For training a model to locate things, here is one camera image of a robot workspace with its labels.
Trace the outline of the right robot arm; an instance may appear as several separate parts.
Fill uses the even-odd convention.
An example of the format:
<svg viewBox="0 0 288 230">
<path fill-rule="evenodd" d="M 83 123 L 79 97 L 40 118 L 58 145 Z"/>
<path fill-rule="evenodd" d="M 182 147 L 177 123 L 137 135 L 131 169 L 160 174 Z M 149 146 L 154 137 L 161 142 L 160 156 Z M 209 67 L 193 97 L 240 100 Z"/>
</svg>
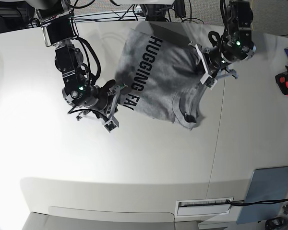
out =
<svg viewBox="0 0 288 230">
<path fill-rule="evenodd" d="M 119 126 L 118 105 L 148 117 L 197 127 L 199 103 L 218 79 L 236 75 L 221 56 L 222 39 L 212 49 L 189 43 L 176 46 L 154 35 L 131 30 L 115 78 L 97 86 L 100 61 L 87 40 L 76 31 L 72 5 L 57 1 L 37 10 L 47 46 L 55 48 L 55 66 L 64 81 L 62 94 L 77 119 L 100 120 L 107 131 Z"/>
</svg>

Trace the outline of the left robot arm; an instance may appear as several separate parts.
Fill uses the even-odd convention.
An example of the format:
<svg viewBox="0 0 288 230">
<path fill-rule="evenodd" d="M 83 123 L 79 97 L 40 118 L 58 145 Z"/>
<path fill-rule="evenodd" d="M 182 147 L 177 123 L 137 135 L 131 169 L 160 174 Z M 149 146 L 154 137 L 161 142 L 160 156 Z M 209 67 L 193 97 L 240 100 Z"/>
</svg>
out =
<svg viewBox="0 0 288 230">
<path fill-rule="evenodd" d="M 201 121 L 198 107 L 207 88 L 226 76 L 237 77 L 229 65 L 250 59 L 256 50 L 252 41 L 253 12 L 247 1 L 220 2 L 224 31 L 210 31 L 211 48 L 189 43 L 177 46 L 137 30 L 129 32 L 115 79 L 95 92 L 77 111 L 77 119 L 103 119 L 115 128 L 118 105 L 148 117 L 178 123 L 193 129 Z"/>
</svg>

